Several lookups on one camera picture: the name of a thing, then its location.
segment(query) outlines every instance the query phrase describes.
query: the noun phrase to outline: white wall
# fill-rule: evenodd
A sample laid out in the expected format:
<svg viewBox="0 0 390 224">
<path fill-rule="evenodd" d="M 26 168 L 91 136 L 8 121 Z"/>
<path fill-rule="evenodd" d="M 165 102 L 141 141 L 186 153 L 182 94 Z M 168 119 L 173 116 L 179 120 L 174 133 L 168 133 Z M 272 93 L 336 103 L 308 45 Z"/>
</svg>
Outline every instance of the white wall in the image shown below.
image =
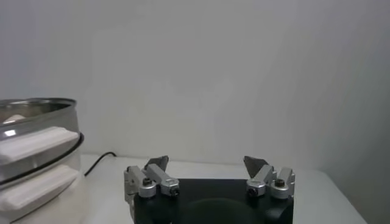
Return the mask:
<svg viewBox="0 0 390 224">
<path fill-rule="evenodd" d="M 354 171 L 390 145 L 389 8 L 3 0 L 0 96 L 77 99 L 93 153 L 322 169 L 379 223 L 385 209 L 360 197 Z"/>
</svg>

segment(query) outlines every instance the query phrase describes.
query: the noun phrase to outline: black base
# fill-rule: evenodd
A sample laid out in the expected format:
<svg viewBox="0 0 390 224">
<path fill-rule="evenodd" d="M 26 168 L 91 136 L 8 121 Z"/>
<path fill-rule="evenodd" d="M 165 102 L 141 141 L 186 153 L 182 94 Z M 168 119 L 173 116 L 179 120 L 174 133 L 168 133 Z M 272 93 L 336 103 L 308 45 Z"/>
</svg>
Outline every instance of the black base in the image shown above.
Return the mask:
<svg viewBox="0 0 390 224">
<path fill-rule="evenodd" d="M 294 200 L 250 198 L 246 180 L 179 179 L 180 195 L 134 198 L 135 224 L 292 224 Z"/>
</svg>

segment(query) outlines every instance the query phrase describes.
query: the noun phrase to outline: black power cord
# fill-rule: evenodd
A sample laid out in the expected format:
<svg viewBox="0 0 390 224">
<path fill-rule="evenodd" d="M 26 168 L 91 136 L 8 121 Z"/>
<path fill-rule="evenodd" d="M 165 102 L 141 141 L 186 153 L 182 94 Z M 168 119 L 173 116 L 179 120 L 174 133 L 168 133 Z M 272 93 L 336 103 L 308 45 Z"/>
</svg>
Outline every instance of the black power cord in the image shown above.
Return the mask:
<svg viewBox="0 0 390 224">
<path fill-rule="evenodd" d="M 90 174 L 90 172 L 96 167 L 96 165 L 100 162 L 100 160 L 102 160 L 107 155 L 112 155 L 116 157 L 116 154 L 114 152 L 106 152 L 105 154 L 101 155 L 99 159 L 96 160 L 96 162 L 88 169 L 88 171 L 85 172 L 84 176 L 88 176 L 88 174 Z"/>
</svg>

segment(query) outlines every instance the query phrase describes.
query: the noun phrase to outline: white rubber grip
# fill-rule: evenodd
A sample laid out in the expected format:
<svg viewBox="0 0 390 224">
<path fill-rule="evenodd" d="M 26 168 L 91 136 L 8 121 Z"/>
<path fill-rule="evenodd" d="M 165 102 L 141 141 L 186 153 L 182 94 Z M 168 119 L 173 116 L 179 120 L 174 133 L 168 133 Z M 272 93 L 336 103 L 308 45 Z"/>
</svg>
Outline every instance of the white rubber grip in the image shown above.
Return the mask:
<svg viewBox="0 0 390 224">
<path fill-rule="evenodd" d="M 50 127 L 27 135 L 0 141 L 0 165 L 14 163 L 60 144 L 77 139 L 79 134 L 62 127 Z"/>
<path fill-rule="evenodd" d="M 0 211 L 18 211 L 53 199 L 79 175 L 65 165 L 59 165 L 37 177 L 0 192 Z"/>
</svg>

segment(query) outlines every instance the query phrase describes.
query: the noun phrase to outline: screw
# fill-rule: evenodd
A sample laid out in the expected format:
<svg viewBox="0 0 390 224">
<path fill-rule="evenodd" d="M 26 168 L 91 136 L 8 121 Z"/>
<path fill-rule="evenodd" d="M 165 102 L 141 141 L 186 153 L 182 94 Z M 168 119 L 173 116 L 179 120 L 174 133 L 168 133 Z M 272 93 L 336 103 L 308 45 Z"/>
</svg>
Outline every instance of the screw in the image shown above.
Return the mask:
<svg viewBox="0 0 390 224">
<path fill-rule="evenodd" d="M 282 179 L 275 180 L 275 187 L 284 187 L 285 184 L 286 184 L 285 181 Z"/>
<path fill-rule="evenodd" d="M 257 197 L 257 189 L 249 188 L 247 193 L 250 197 Z"/>
<path fill-rule="evenodd" d="M 143 186 L 147 186 L 147 185 L 151 185 L 152 184 L 152 180 L 150 178 L 144 178 L 142 180 L 142 185 Z"/>
<path fill-rule="evenodd" d="M 180 195 L 180 189 L 179 188 L 172 188 L 169 193 L 171 194 L 172 197 L 177 197 Z"/>
</svg>

